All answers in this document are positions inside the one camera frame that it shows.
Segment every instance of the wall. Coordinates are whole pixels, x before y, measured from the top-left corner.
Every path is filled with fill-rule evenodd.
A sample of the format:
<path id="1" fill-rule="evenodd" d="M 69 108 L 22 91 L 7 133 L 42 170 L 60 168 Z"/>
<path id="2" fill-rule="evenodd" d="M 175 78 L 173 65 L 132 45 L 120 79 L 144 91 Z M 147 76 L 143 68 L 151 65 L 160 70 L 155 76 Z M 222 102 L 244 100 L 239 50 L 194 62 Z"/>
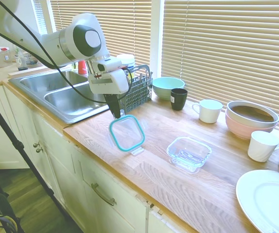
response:
<path id="1" fill-rule="evenodd" d="M 38 27 L 32 6 L 32 0 L 19 0 L 16 16 L 19 17 L 25 24 L 38 32 Z M 11 48 L 12 43 L 8 42 L 0 36 L 0 46 L 7 46 Z"/>

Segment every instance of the double sink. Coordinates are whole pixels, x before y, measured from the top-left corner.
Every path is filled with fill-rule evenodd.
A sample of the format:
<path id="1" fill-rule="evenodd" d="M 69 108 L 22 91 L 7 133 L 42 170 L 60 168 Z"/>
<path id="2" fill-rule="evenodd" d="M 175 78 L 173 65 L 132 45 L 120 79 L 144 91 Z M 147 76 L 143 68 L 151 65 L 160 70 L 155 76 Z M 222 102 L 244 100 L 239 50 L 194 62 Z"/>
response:
<path id="1" fill-rule="evenodd" d="M 93 94 L 87 77 L 73 71 L 62 71 L 67 80 L 83 95 L 92 100 L 105 101 L 103 95 Z M 108 109 L 80 96 L 58 71 L 10 79 L 12 84 L 46 107 L 65 123 L 75 123 Z"/>

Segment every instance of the glass food storage container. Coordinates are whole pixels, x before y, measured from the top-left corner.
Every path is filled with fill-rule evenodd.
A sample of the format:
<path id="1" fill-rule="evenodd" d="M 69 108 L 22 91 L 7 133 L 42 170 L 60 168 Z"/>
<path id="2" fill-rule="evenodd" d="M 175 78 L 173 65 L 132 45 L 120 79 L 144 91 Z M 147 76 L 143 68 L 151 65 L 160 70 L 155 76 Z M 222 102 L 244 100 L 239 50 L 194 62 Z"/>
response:
<path id="1" fill-rule="evenodd" d="M 212 153 L 211 147 L 190 137 L 178 137 L 167 148 L 170 162 L 190 173 L 197 173 Z"/>

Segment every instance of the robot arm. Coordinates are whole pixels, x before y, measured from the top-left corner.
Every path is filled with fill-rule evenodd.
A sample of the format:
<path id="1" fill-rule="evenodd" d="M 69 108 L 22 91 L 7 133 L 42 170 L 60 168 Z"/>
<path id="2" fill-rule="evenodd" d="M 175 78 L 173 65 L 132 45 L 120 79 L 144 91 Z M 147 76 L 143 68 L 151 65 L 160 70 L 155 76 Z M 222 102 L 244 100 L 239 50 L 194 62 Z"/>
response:
<path id="1" fill-rule="evenodd" d="M 2 0 L 12 12 L 16 11 L 18 1 Z M 94 94 L 105 94 L 106 101 L 111 102 L 111 95 L 117 99 L 117 94 L 128 90 L 125 73 L 119 68 L 121 60 L 110 56 L 101 26 L 93 14 L 77 15 L 68 27 L 52 34 L 40 35 L 29 29 L 59 67 L 86 60 L 88 80 Z M 28 51 L 47 67 L 55 68 L 33 37 L 1 5 L 0 36 Z"/>

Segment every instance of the black mug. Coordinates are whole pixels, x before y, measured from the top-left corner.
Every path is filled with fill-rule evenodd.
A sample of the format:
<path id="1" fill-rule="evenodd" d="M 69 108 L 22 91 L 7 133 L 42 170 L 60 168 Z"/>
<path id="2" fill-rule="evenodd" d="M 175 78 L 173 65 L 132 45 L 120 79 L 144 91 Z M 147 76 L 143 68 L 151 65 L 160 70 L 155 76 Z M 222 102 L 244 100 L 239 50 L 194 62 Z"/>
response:
<path id="1" fill-rule="evenodd" d="M 180 111 L 183 109 L 183 107 L 186 103 L 187 93 L 188 93 L 188 91 L 186 91 L 183 88 L 172 89 L 171 106 L 172 106 L 173 110 Z"/>

